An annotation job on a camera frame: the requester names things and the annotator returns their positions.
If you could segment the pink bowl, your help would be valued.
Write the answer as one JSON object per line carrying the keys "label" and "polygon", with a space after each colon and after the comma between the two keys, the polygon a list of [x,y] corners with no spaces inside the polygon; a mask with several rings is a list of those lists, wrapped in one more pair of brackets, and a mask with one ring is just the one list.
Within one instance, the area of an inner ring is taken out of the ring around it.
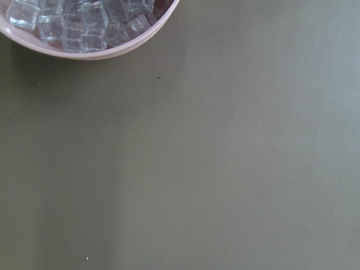
{"label": "pink bowl", "polygon": [[156,24],[149,28],[146,32],[138,36],[137,38],[117,46],[114,48],[109,48],[100,52],[93,53],[67,53],[62,50],[59,46],[53,46],[51,44],[43,43],[39,40],[32,31],[25,31],[21,28],[17,28],[13,25],[10,25],[6,19],[6,10],[10,5],[10,1],[1,1],[1,33],[12,40],[14,43],[17,43],[25,48],[28,48],[32,51],[42,53],[47,56],[58,57],[62,59],[72,59],[72,60],[104,60],[110,59],[116,56],[126,54],[136,48],[140,47],[148,40],[150,40],[169,20],[172,13],[179,4],[179,1],[173,1],[169,8],[164,12],[162,17],[158,19]]}

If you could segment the clear ice cubes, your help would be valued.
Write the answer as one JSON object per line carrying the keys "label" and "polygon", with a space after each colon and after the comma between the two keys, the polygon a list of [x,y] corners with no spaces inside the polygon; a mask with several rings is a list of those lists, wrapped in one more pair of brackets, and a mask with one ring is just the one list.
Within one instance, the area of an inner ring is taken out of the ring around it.
{"label": "clear ice cubes", "polygon": [[11,1],[7,22],[36,31],[44,43],[67,53],[93,53],[139,37],[167,12],[172,1]]}

